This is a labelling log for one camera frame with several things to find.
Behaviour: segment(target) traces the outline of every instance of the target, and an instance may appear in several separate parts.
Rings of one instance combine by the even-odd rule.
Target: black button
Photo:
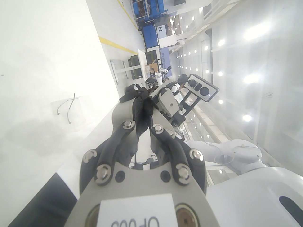
[[[201,94],[202,96],[208,95],[208,94],[209,94],[209,89],[206,88],[206,87],[201,88],[201,89],[200,89],[200,94]]]

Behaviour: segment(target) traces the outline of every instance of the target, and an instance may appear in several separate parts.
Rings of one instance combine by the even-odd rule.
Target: yellow floor line
[[[122,46],[120,46],[120,45],[118,45],[118,44],[116,44],[116,43],[114,43],[112,41],[109,41],[109,40],[103,38],[103,37],[99,36],[99,39],[100,39],[101,43],[104,43],[106,45],[112,46],[112,47],[117,48],[117,49],[121,49],[121,50],[129,52],[131,54],[138,54],[138,53],[136,53],[136,52],[134,52],[134,51],[132,51],[132,50],[130,50],[128,48],[122,47]]]
[[[131,20],[132,24],[135,26],[135,28],[138,30],[137,26],[135,25],[135,23],[133,22],[133,20],[131,19],[131,17],[129,16],[129,14],[126,12],[124,6],[120,3],[119,0],[117,0],[118,3],[120,4],[121,8],[124,10],[124,12],[127,14],[127,16],[129,17],[129,19]]]

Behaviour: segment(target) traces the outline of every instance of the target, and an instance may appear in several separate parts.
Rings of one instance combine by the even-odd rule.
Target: gray metal plate
[[[160,174],[164,170],[171,175],[168,183],[163,182],[160,178]],[[121,183],[117,183],[115,180],[118,171],[124,171],[126,175]],[[197,182],[192,178],[189,185],[178,185],[173,180],[170,162],[156,169],[144,171],[128,169],[116,162],[113,173],[111,182],[106,186],[98,186],[93,179],[90,181],[71,212],[65,224],[66,227],[83,227],[90,210],[102,200],[164,193],[172,194],[175,206],[180,203],[189,205],[196,212],[200,226],[219,227]]]

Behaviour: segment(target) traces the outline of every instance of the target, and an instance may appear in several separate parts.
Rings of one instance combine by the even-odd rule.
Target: white label
[[[178,227],[171,194],[102,200],[97,227]]]
[[[156,29],[157,29],[158,39],[166,37],[165,25],[156,27]]]

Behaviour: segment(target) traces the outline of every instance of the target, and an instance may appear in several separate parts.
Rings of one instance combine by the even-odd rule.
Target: blue banner
[[[163,68],[168,68],[170,66],[169,48],[160,48],[161,60]],[[166,77],[172,76],[171,70],[167,73]]]

